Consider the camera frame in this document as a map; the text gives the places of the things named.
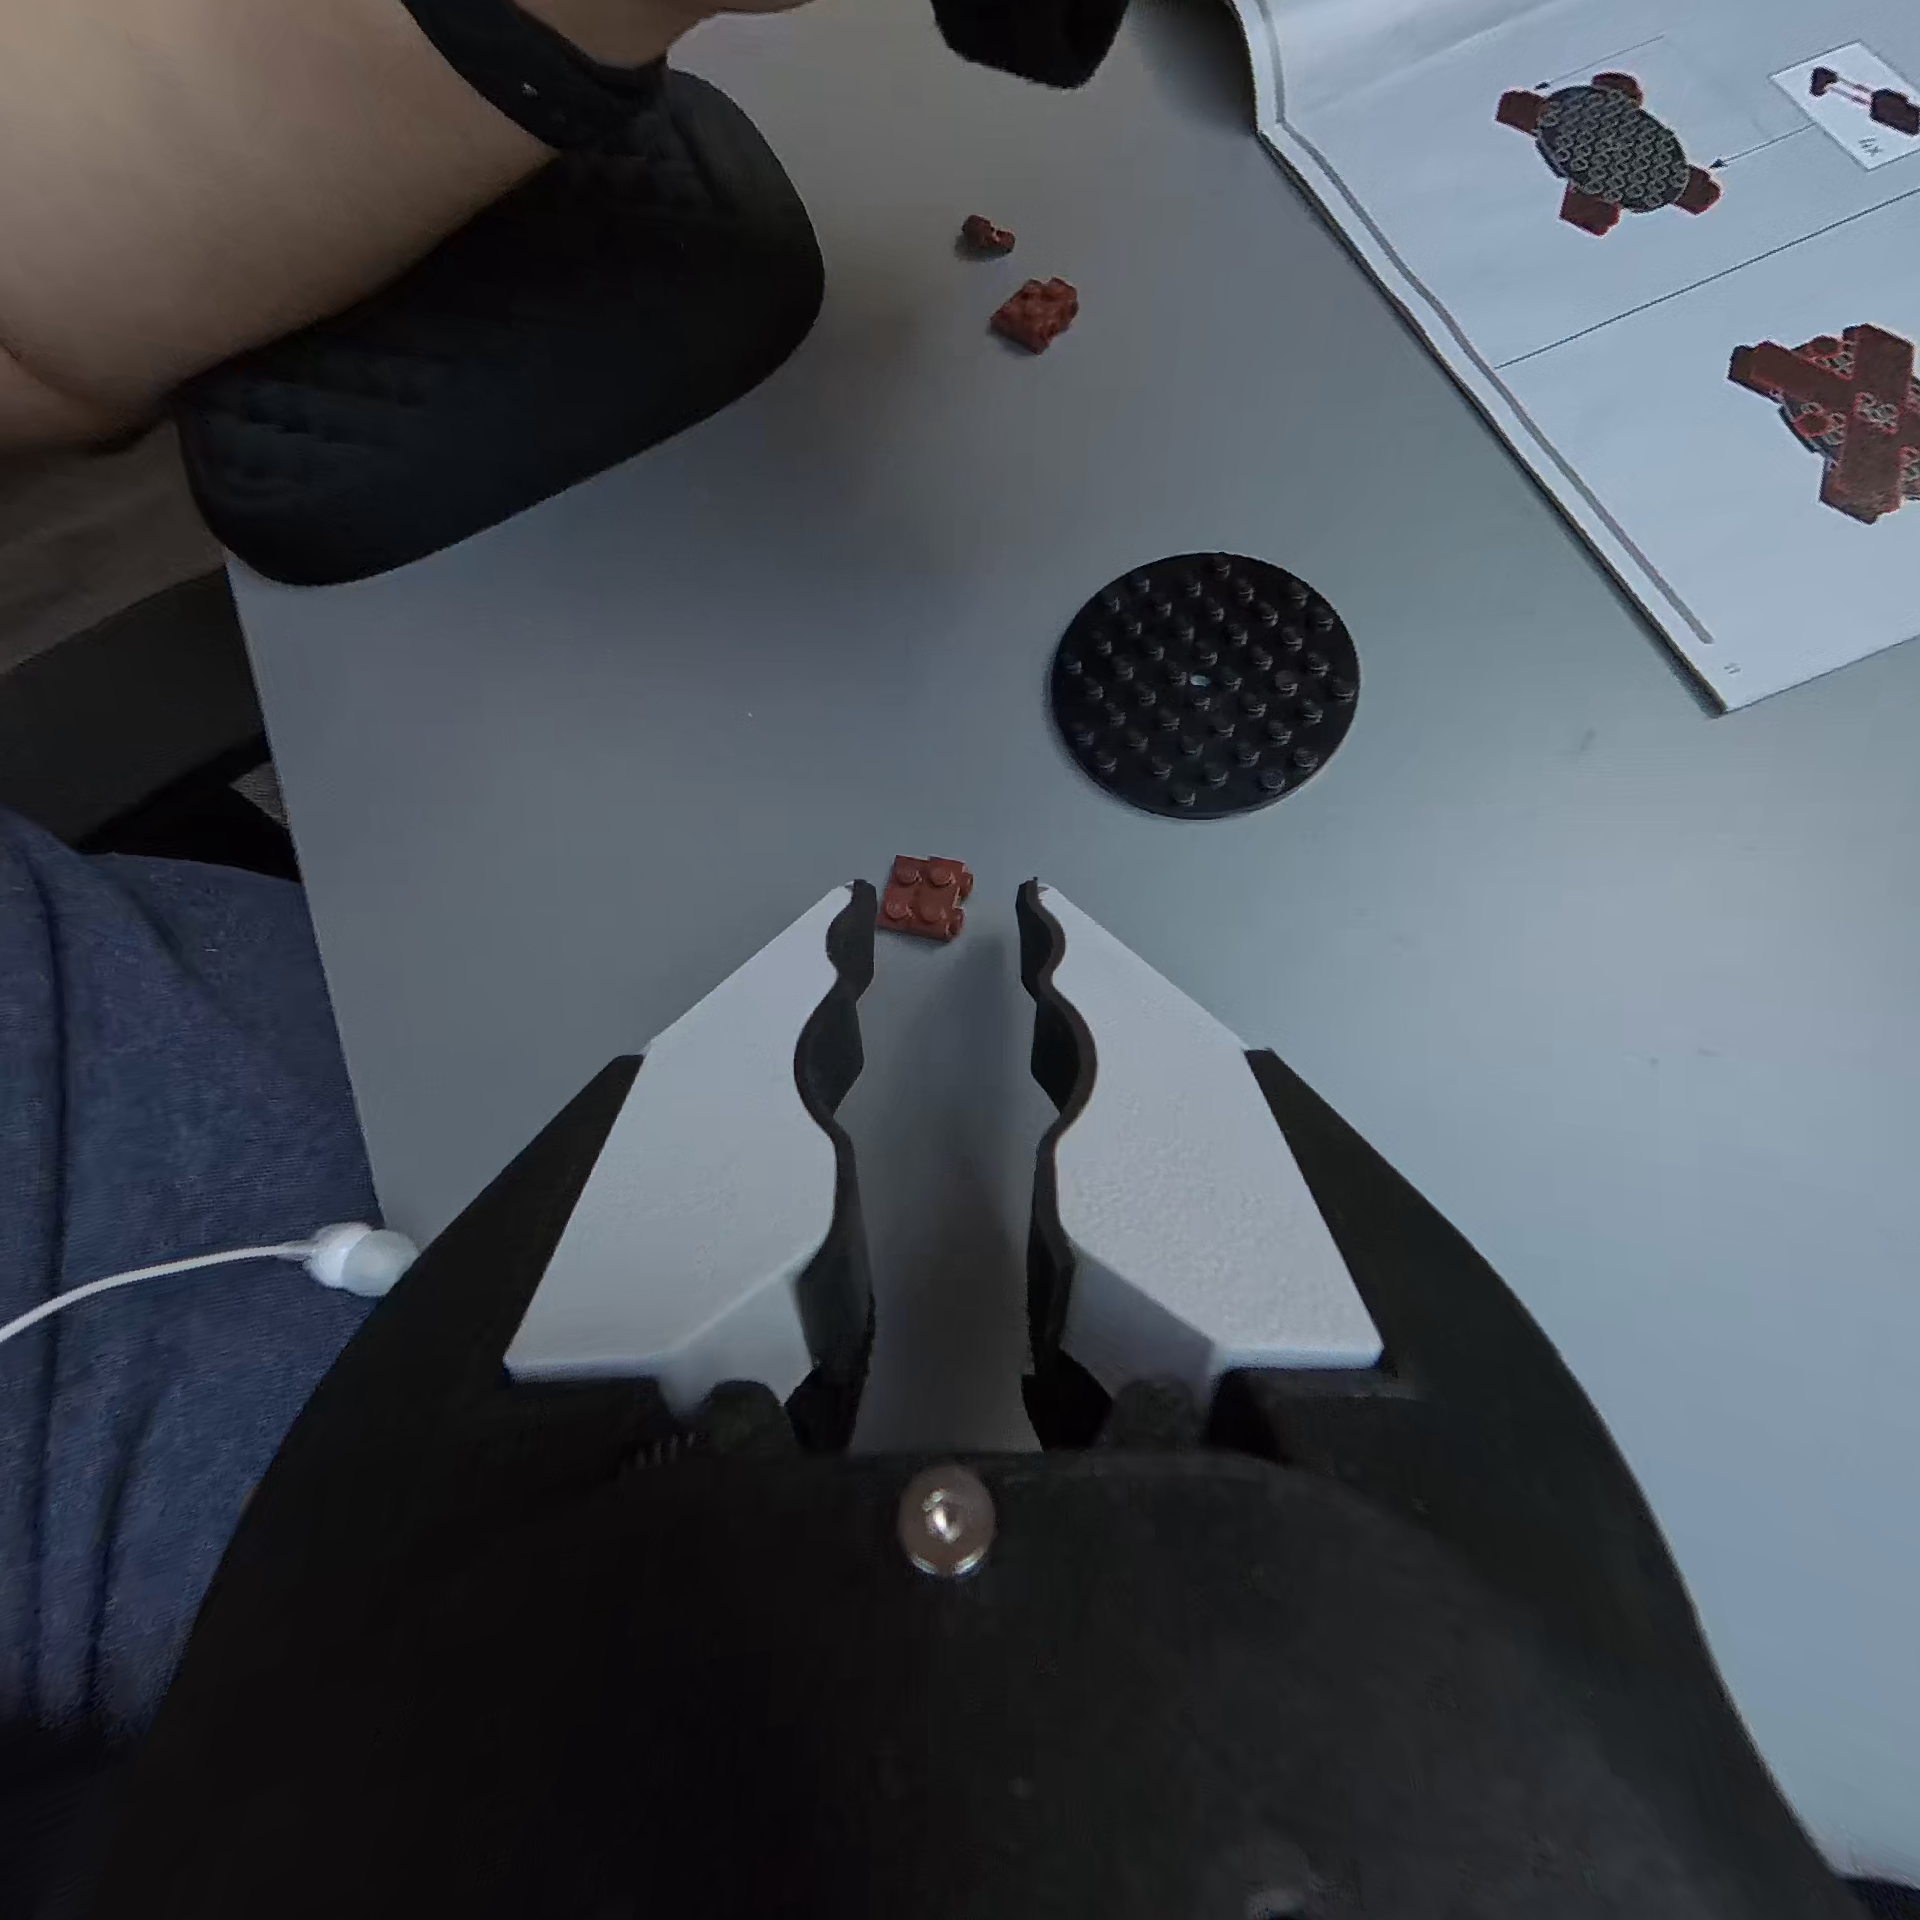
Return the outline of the black round studded plate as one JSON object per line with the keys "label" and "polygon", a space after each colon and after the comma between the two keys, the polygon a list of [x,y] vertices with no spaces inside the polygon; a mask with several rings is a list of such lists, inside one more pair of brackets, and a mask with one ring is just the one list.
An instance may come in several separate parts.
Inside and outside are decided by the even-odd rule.
{"label": "black round studded plate", "polygon": [[1074,613],[1047,670],[1073,763],[1171,820],[1276,807],[1354,727],[1361,660],[1331,600],[1232,551],[1140,563]]}

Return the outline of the grey desk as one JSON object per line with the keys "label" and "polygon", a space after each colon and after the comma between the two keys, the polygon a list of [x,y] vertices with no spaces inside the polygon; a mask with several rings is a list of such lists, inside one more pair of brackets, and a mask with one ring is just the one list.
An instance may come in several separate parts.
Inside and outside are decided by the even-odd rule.
{"label": "grey desk", "polygon": [[[1018,886],[1060,886],[1407,1175],[1547,1333],[1836,1864],[1915,1880],[1915,648],[1711,715],[1258,147],[1223,5],[1080,91],[927,5],[711,23],[825,253],[754,396],[371,583],[239,569],[378,1198],[441,1232],[832,885],[976,875],[881,939],[845,1107],[877,1301],[858,1439],[1034,1449],[1051,1107]],[[955,251],[965,216],[1016,251]],[[989,333],[1028,279],[1080,315]],[[1122,569],[1323,592],[1359,718],[1177,824],[1060,752]]]}

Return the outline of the black wrist rest pad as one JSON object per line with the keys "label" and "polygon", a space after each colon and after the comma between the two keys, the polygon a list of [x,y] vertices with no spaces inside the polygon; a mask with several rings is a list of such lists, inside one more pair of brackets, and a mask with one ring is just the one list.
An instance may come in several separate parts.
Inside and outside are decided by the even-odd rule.
{"label": "black wrist rest pad", "polygon": [[719,415],[824,302],[775,149],[668,68],[625,143],[552,159],[371,300],[186,381],[186,483],[264,579],[363,583]]}

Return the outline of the person's left forearm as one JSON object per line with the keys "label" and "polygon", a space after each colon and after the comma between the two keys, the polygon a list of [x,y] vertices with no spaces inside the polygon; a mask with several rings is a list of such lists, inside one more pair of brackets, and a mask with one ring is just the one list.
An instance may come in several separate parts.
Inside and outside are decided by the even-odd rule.
{"label": "person's left forearm", "polygon": [[402,5],[4,5],[4,455],[119,440],[547,159]]}

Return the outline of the person's blue shirt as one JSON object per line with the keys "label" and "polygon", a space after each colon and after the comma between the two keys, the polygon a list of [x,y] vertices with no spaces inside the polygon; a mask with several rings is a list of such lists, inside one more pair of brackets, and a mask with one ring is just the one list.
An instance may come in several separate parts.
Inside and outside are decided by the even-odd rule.
{"label": "person's blue shirt", "polygon": [[[304,894],[2,823],[2,1309],[378,1220]],[[369,1302],[255,1260],[2,1353],[4,1739],[154,1719],[243,1509]]]}

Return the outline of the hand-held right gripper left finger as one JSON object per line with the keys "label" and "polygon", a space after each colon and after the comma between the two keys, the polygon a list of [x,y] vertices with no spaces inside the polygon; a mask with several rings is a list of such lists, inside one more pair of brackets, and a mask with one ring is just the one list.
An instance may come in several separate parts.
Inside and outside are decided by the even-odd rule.
{"label": "hand-held right gripper left finger", "polygon": [[637,1379],[690,1417],[754,1382],[844,1452],[873,1363],[873,1264],[836,1113],[864,1049],[877,896],[832,886],[650,1040],[505,1364]]}

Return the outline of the black wristband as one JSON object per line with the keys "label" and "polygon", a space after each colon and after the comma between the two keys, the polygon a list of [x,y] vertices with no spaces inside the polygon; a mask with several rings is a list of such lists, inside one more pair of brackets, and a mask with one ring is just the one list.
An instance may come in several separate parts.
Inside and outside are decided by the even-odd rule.
{"label": "black wristband", "polygon": [[451,70],[556,152],[632,152],[666,103],[666,60],[603,64],[515,1],[405,1]]}

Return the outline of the white instruction booklet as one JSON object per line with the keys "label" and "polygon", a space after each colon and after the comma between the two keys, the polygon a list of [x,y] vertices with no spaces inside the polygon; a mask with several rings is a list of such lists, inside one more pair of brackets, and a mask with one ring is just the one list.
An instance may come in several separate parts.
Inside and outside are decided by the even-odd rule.
{"label": "white instruction booklet", "polygon": [[1234,5],[1256,131],[1722,710],[1915,639],[1917,5]]}

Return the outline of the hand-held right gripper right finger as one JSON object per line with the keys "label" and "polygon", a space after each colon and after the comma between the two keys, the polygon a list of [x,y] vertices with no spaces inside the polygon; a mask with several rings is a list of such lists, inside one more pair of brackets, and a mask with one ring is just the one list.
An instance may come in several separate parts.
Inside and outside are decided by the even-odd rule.
{"label": "hand-held right gripper right finger", "polygon": [[1026,1240],[1026,1417],[1087,1449],[1139,1385],[1370,1375],[1386,1344],[1239,1033],[1067,896],[1016,900],[1055,1117]]}

